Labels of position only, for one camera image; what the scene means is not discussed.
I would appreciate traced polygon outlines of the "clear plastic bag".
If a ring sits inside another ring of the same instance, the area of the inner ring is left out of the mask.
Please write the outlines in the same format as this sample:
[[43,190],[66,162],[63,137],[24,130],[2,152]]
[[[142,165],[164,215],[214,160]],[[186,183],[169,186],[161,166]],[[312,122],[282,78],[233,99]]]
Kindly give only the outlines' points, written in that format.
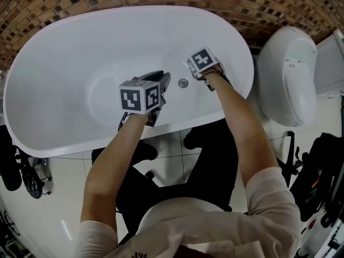
[[0,69],[0,92],[4,90],[7,72],[5,69]]

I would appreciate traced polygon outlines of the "white toilet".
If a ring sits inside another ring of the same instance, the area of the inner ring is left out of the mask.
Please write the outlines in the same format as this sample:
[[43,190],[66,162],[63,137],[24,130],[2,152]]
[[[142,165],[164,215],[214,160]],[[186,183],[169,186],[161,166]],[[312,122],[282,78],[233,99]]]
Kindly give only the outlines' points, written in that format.
[[268,39],[256,59],[257,98],[267,118],[287,127],[314,121],[316,58],[314,41],[296,27],[283,27]]

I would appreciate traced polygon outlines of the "white cabinet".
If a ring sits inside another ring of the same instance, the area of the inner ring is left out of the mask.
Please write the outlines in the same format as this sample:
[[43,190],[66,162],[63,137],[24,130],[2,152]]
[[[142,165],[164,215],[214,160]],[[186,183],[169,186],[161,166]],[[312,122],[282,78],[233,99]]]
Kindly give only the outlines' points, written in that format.
[[344,34],[336,29],[317,44],[314,85],[318,96],[344,95]]

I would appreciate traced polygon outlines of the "black office chair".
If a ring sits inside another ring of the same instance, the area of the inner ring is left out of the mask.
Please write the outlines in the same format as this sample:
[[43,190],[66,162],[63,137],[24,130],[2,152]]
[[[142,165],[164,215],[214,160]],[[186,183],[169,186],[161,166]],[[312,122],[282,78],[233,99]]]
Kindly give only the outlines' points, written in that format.
[[24,153],[13,144],[5,125],[0,126],[0,176],[9,191],[16,191],[22,184],[21,170],[25,165]]

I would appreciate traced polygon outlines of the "person's black trousers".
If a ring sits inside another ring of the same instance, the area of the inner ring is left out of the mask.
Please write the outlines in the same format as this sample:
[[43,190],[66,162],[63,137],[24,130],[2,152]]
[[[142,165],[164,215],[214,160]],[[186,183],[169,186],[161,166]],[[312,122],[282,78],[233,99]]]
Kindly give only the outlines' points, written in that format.
[[[238,167],[232,133],[224,120],[197,128],[202,132],[203,145],[188,180],[183,184],[160,187],[135,168],[144,161],[140,139],[116,197],[116,213],[122,214],[127,229],[134,234],[146,222],[230,209]],[[92,164],[104,149],[93,151]]]

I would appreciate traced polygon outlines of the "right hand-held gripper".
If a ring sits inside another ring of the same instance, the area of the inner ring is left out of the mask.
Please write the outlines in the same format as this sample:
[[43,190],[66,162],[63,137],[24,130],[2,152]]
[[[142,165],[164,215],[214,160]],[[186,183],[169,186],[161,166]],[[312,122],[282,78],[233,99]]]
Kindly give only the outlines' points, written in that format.
[[198,81],[204,81],[210,91],[214,91],[214,87],[205,78],[206,74],[214,72],[225,77],[223,65],[208,47],[203,47],[192,53],[187,59],[187,67],[192,77]]

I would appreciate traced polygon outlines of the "person's right forearm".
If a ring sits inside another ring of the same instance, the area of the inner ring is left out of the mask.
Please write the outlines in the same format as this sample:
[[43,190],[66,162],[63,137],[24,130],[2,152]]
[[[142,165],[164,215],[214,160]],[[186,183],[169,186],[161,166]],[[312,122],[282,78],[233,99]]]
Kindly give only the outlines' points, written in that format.
[[238,165],[244,186],[258,172],[277,167],[277,159],[266,132],[250,104],[218,73],[205,75],[220,100],[228,128],[238,151]]

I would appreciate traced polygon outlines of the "person's left black shoe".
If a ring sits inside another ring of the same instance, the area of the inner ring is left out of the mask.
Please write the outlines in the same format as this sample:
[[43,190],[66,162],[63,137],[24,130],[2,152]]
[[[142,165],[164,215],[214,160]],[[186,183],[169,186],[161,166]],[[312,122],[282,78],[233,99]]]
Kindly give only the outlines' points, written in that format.
[[158,152],[157,149],[145,142],[141,143],[141,158],[142,160],[150,160],[153,161],[157,158]]

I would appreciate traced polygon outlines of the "black round mesh stool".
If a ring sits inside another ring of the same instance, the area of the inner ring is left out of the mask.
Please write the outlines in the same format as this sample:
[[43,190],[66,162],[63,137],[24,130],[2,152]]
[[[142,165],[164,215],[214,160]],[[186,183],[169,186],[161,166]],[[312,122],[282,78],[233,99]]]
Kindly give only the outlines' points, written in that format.
[[40,199],[52,194],[52,175],[48,158],[29,158],[21,170],[24,186],[31,197]]

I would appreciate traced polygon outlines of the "white oval bathtub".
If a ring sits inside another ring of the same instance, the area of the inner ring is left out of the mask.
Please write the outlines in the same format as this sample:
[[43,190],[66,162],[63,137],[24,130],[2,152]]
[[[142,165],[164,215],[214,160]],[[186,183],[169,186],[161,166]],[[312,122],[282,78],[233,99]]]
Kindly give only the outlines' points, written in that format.
[[[171,81],[155,137],[222,119],[220,103],[187,67],[208,47],[243,97],[254,78],[243,37],[208,11],[186,6],[132,6],[85,13],[44,27],[16,56],[5,81],[4,118],[16,145],[34,157],[105,147],[123,116],[118,87],[156,70]],[[178,81],[188,80],[187,88]]]

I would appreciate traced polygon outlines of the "person's right black shoe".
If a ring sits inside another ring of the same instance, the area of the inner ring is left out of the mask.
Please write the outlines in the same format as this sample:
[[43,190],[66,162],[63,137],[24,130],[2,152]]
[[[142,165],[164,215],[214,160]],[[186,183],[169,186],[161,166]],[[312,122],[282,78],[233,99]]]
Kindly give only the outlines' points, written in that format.
[[190,132],[184,137],[183,144],[184,147],[188,150],[202,148],[202,132],[199,130],[199,128],[192,128]]

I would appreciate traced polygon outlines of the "person's white shirt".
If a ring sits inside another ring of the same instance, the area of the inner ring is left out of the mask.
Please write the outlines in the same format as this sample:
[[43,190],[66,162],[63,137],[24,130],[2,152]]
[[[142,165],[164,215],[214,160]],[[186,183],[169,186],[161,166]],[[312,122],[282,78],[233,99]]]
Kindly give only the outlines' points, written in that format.
[[245,214],[195,198],[162,201],[123,245],[110,226],[84,221],[73,258],[173,258],[180,247],[215,258],[293,258],[302,222],[281,171],[270,167],[256,173],[246,197]]

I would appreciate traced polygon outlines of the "person's left forearm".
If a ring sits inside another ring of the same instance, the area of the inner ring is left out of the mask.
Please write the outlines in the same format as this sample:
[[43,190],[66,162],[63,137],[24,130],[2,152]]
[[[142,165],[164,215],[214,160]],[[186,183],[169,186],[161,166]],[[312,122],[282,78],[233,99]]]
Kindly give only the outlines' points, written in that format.
[[87,175],[80,222],[93,220],[114,230],[116,197],[148,120],[132,114],[91,166]]

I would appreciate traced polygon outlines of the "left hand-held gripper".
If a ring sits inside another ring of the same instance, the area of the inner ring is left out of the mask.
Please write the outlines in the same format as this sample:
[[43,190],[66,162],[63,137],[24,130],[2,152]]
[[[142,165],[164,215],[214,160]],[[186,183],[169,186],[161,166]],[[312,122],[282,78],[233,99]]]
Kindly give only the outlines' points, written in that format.
[[164,94],[171,81],[170,72],[153,71],[134,77],[119,86],[120,105],[124,112],[119,127],[131,114],[147,114],[146,126],[153,127],[166,100]]

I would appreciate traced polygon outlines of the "orange handled tool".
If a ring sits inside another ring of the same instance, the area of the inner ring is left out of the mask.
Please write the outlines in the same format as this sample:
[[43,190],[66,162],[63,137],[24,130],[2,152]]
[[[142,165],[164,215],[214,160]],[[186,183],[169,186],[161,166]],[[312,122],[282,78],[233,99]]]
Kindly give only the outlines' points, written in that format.
[[317,173],[316,173],[315,178],[314,178],[314,182],[312,183],[312,186],[311,186],[312,189],[315,189],[318,186],[322,172],[323,172],[323,170],[318,168]]

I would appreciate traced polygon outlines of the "person's black shoe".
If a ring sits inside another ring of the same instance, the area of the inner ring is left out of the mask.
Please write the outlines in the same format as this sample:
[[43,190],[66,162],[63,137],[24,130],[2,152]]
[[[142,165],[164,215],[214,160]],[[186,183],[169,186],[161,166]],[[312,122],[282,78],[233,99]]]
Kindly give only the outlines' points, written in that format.
[[150,160],[153,161],[157,158],[158,152],[157,149],[145,142],[141,143],[141,158],[142,160]]
[[202,132],[199,130],[199,128],[192,128],[190,132],[184,137],[183,144],[184,147],[188,150],[202,148]]

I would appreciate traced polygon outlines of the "black star base chair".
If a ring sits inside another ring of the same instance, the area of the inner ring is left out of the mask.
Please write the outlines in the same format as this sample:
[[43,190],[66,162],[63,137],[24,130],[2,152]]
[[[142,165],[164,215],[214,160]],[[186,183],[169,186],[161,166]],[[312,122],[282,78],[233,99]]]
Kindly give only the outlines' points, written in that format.
[[290,186],[291,177],[299,174],[298,168],[303,166],[302,161],[299,159],[300,148],[295,147],[295,133],[293,131],[287,131],[287,137],[290,137],[290,146],[288,151],[288,157],[286,163],[277,159],[278,165],[282,170],[282,175],[286,181],[287,187]]

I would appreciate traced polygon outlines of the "black bag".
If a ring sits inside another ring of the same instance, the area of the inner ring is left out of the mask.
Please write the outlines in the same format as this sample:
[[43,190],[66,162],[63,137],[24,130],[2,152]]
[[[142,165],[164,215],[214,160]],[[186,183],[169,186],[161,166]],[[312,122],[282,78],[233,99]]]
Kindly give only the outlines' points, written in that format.
[[[301,221],[307,222],[330,199],[332,187],[338,181],[344,164],[344,138],[322,133],[310,151],[302,154],[302,163],[290,191],[300,210]],[[318,186],[312,189],[318,168],[322,169],[321,178]]]

